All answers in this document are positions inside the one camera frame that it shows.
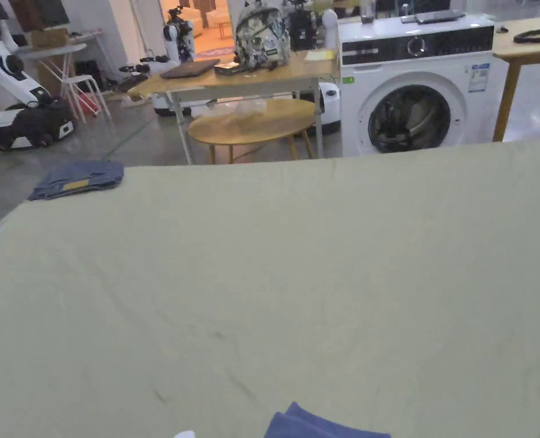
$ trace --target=clothing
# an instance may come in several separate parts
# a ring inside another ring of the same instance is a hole
[[[292,403],[286,413],[276,412],[264,438],[390,438],[390,435],[347,428]]]
[[[117,161],[80,161],[52,170],[33,189],[29,200],[54,199],[75,193],[113,189],[124,177]]]
[[[388,433],[361,431],[325,420],[322,417],[305,411],[296,402],[292,402],[286,411],[286,415],[306,421],[325,432],[335,435],[337,438],[390,438]]]

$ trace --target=round wooden table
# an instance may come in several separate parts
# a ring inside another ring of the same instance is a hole
[[[294,135],[297,133],[302,134],[304,147],[312,159],[306,129],[315,123],[315,104],[300,99],[267,99],[266,103],[266,113],[201,116],[189,125],[187,132],[191,138],[209,145],[211,164],[215,164],[216,145],[229,146],[229,164],[232,164],[235,144],[266,143],[279,139],[288,139],[292,159],[296,160]]]

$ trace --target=rug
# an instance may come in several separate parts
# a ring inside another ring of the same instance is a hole
[[[218,58],[220,56],[232,55],[234,50],[236,50],[234,46],[213,48],[211,50],[205,50],[204,52],[197,53],[196,57],[197,58],[212,58],[212,57]]]

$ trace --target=backpack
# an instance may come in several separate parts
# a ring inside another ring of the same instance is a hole
[[[288,64],[291,39],[283,16],[262,0],[245,3],[236,26],[236,62],[248,70]]]

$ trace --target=concrete floor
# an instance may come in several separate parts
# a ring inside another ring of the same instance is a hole
[[[520,6],[511,0],[499,1],[489,4],[484,0],[479,5],[469,1],[467,9],[480,11],[485,6],[485,11],[498,19],[540,17],[539,3]],[[482,141],[491,140],[506,71],[507,65],[498,60],[491,68],[492,92],[488,96],[490,103],[482,127]],[[150,105],[122,108],[119,103],[111,103],[111,111],[113,123],[103,117],[90,120],[88,125],[79,125],[74,136],[49,149],[0,152],[0,219],[22,202],[37,181],[58,164],[91,159],[118,160],[125,166],[186,164],[175,119],[156,117]],[[505,140],[537,138],[540,138],[540,66],[530,66],[522,69]],[[341,156],[338,133],[326,137],[324,143],[327,157]],[[304,157],[301,142],[298,149],[299,157]],[[236,147],[235,155],[251,150],[251,147]],[[208,163],[205,145],[195,144],[194,151],[197,164]],[[288,145],[274,143],[244,156],[238,163],[283,160],[290,160]],[[222,147],[218,147],[217,162],[227,162],[227,153]]]

